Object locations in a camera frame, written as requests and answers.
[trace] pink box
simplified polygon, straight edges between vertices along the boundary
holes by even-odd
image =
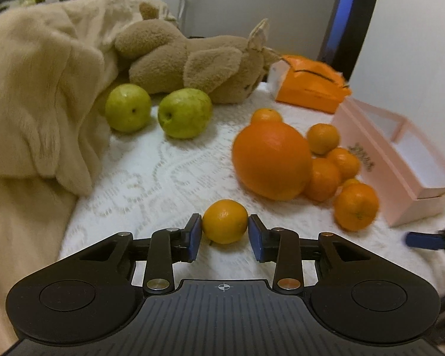
[[[361,160],[363,181],[376,190],[390,226],[445,209],[445,158],[410,120],[346,98],[331,123],[341,146]]]

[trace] crosshair marking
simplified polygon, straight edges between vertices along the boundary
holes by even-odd
[[[227,290],[229,290],[230,287],[233,287],[233,286],[229,286],[228,284],[221,284],[221,285],[217,286],[217,288],[222,290],[223,292],[226,292]]]

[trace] white sheet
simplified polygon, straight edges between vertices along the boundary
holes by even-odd
[[[257,108],[273,107],[284,120],[306,133],[315,123],[329,123],[331,115],[287,104],[275,103],[265,84],[240,105],[215,106],[214,120],[194,140],[177,141],[164,136],[156,121],[131,136],[114,135],[103,158],[103,171],[94,193],[79,200],[63,242],[61,258],[116,232],[132,232],[134,238],[171,226],[184,227],[193,212],[222,198],[242,203],[257,213],[268,227],[283,226],[300,237],[316,238],[330,231],[407,268],[445,292],[445,253],[407,248],[406,231],[435,232],[445,228],[445,212],[420,222],[390,229],[380,216],[368,229],[345,233],[333,222],[331,204],[313,205],[303,197],[290,202],[272,202],[238,184],[231,165],[231,145],[236,134],[249,123]],[[247,236],[235,244],[208,245],[203,237],[197,261],[175,264],[178,283],[184,278],[269,279],[274,264],[255,261]],[[134,284],[141,284],[144,265],[136,271]],[[311,263],[306,264],[305,284],[316,283]]]

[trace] stuffed animal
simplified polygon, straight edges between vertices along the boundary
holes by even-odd
[[[213,103],[240,103],[260,83],[280,55],[265,47],[268,21],[264,19],[249,39],[236,36],[187,39],[171,23],[151,19],[140,6],[143,21],[117,35],[115,47],[135,60],[131,83],[149,94],[196,88]]]

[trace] orange bag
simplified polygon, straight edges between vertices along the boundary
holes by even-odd
[[[272,65],[268,83],[277,101],[331,114],[346,96],[351,95],[341,73],[325,63],[302,56],[283,56]]]

